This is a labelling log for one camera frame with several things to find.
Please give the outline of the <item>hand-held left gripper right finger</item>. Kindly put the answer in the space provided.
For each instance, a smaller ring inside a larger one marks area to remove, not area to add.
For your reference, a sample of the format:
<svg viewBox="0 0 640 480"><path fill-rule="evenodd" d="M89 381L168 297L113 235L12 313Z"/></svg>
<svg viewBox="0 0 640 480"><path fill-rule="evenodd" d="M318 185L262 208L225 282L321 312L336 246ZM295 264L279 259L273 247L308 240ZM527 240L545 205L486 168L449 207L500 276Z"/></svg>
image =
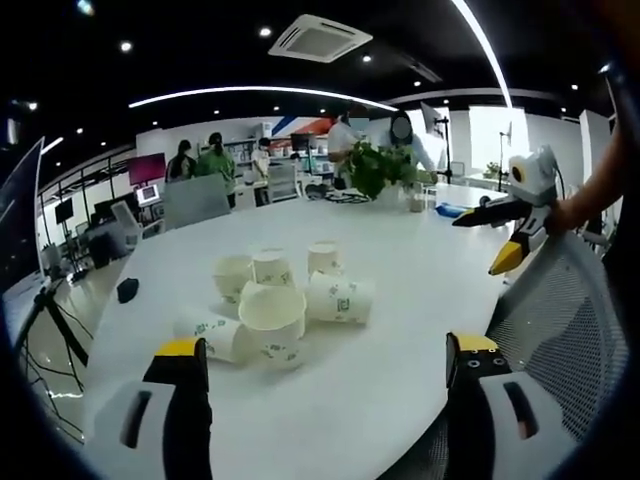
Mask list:
<svg viewBox="0 0 640 480"><path fill-rule="evenodd" d="M559 403L486 336L446 336L450 479L548 479L575 448Z"/></svg>

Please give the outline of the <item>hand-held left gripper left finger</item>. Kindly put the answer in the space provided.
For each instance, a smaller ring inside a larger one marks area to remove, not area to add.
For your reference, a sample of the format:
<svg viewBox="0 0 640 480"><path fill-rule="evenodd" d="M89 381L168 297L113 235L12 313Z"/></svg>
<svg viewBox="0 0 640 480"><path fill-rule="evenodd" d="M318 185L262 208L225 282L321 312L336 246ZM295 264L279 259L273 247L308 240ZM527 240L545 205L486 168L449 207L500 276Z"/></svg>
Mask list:
<svg viewBox="0 0 640 480"><path fill-rule="evenodd" d="M94 419L92 463L106 479L211 479L207 342L172 340L142 379L122 386Z"/></svg>

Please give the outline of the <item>person's right hand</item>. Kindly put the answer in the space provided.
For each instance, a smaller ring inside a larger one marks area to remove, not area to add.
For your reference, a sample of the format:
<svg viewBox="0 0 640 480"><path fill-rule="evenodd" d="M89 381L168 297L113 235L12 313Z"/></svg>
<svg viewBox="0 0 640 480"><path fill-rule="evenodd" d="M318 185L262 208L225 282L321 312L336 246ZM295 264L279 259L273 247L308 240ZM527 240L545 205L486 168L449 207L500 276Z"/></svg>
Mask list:
<svg viewBox="0 0 640 480"><path fill-rule="evenodd" d="M562 199L553 205L545 227L549 234L560 234L579 228L587 216L577 197Z"/></svg>

